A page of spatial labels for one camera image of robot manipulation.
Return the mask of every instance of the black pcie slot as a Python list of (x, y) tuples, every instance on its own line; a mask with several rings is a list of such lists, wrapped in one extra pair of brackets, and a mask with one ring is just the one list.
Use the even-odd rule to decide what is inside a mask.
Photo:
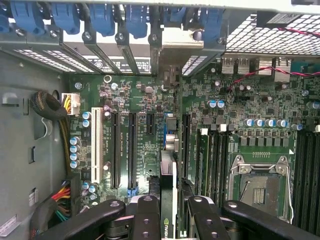
[(155, 134), (155, 114), (154, 113), (146, 114), (146, 134), (148, 135)]
[(120, 184), (120, 115), (111, 114), (111, 188), (117, 189)]
[(137, 114), (129, 113), (128, 189), (137, 187)]
[(182, 162), (183, 177), (188, 178), (189, 167), (189, 141), (190, 141), (190, 114), (182, 115)]

